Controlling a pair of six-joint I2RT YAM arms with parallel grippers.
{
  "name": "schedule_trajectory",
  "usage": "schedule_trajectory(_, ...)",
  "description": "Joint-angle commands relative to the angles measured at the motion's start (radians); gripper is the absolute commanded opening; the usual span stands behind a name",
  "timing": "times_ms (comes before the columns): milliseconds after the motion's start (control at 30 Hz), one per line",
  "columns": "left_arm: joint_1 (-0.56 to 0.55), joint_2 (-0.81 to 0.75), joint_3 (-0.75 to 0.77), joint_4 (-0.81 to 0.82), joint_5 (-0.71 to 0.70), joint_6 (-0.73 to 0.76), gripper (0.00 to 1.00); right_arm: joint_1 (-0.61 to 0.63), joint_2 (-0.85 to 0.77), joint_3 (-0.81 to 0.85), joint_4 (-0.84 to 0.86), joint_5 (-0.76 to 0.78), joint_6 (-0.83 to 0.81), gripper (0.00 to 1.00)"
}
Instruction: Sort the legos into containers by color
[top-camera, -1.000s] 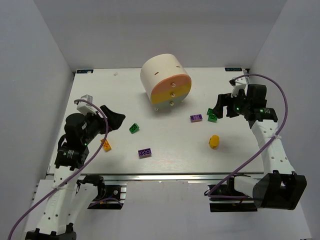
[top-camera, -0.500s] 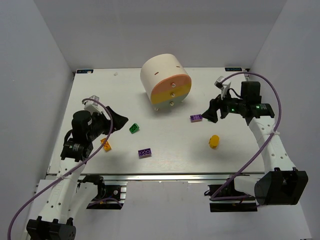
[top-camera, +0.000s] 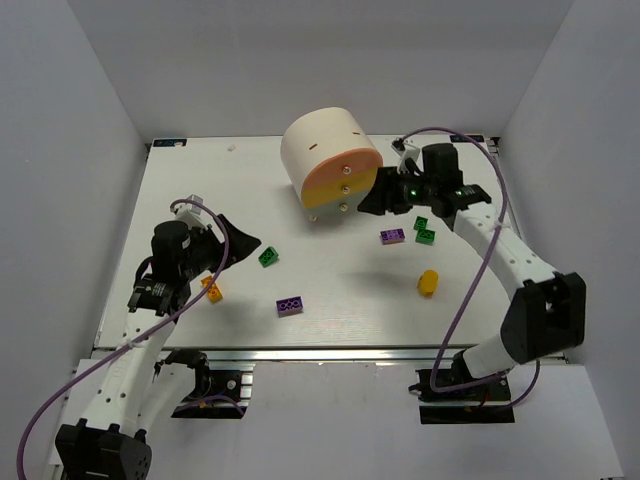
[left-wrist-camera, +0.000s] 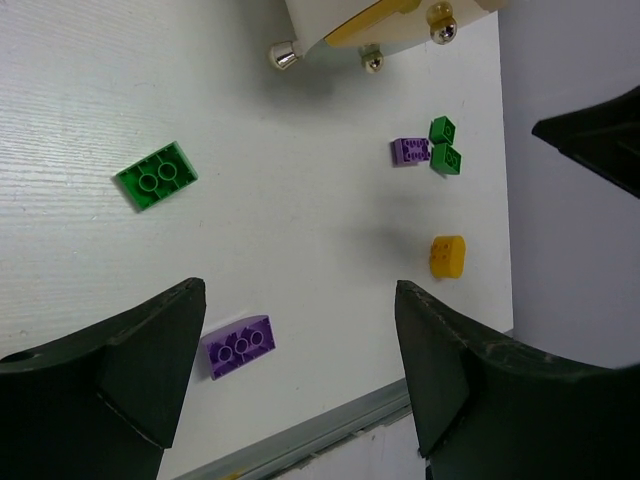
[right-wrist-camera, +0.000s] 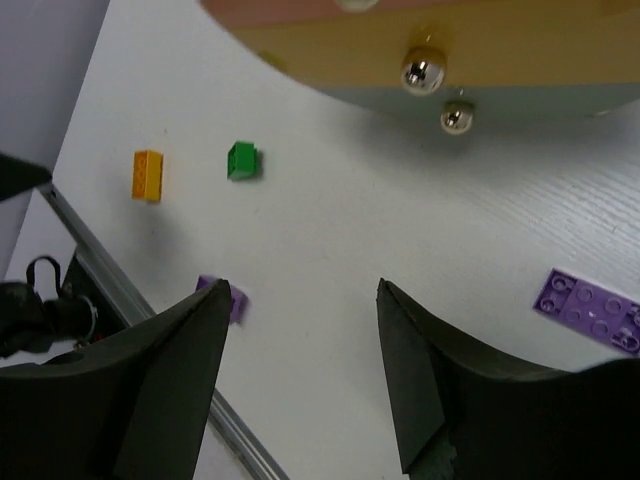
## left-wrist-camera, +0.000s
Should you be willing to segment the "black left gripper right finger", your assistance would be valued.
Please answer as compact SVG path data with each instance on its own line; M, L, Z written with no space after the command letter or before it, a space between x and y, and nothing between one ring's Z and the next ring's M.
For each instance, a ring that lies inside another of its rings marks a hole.
M395 321L421 455L437 479L635 479L639 369L521 343L413 282Z

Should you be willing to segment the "large green lego brick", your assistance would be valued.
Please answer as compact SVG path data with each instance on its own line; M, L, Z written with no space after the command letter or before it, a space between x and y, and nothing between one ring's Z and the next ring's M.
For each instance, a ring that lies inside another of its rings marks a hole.
M142 212L193 184L198 174L174 141L116 173L112 180L132 207Z

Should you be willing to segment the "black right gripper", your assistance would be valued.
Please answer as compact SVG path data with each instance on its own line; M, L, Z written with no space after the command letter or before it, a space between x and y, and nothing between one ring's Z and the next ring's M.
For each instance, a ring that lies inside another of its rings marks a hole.
M532 134L615 186L639 195L639 89L538 121Z

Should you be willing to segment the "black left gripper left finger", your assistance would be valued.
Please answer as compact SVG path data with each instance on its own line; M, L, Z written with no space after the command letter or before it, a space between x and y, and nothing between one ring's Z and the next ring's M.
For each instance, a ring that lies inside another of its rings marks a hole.
M156 478L173 445L205 311L205 283L189 278L2 358L2 478Z

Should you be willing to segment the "small green lego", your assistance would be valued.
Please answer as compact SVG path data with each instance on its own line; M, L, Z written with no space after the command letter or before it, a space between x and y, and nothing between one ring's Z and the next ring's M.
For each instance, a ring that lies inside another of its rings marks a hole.
M447 116L443 115L431 121L429 140L433 144L452 145L455 139L455 132L455 124Z
M450 144L434 144L431 153L431 168L443 175L459 175L462 155Z

